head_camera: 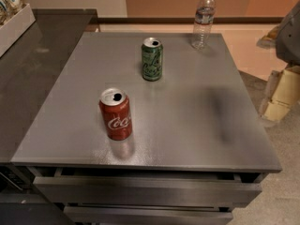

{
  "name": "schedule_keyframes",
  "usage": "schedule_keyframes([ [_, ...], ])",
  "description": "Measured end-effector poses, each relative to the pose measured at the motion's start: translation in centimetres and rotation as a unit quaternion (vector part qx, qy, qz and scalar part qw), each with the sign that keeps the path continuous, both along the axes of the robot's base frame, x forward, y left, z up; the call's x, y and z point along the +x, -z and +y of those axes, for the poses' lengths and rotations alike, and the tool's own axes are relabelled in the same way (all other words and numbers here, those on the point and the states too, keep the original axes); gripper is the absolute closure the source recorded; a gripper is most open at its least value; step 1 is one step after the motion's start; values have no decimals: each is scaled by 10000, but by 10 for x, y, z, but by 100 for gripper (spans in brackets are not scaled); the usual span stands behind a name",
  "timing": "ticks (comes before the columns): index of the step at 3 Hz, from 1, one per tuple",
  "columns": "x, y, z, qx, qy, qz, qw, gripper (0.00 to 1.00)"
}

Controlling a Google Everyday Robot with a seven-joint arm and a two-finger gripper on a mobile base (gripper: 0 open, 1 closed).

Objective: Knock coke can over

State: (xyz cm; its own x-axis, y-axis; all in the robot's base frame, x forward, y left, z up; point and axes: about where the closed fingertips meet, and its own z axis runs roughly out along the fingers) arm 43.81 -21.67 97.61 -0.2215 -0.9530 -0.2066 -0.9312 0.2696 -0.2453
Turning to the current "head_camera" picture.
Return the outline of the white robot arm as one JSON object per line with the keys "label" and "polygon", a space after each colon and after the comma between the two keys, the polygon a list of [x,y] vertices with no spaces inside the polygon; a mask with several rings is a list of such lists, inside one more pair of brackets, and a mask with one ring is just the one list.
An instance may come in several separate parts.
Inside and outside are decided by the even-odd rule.
{"label": "white robot arm", "polygon": [[277,58],[287,63],[271,72],[259,108],[262,124],[270,128],[300,100],[300,1],[263,39],[273,39]]}

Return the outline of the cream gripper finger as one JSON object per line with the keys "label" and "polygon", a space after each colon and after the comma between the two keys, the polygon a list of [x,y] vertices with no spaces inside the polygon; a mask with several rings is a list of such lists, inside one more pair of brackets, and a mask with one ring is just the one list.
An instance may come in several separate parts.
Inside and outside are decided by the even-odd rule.
{"label": "cream gripper finger", "polygon": [[299,101],[300,67],[288,65],[281,71],[273,70],[259,108],[259,119],[270,128],[278,124]]}

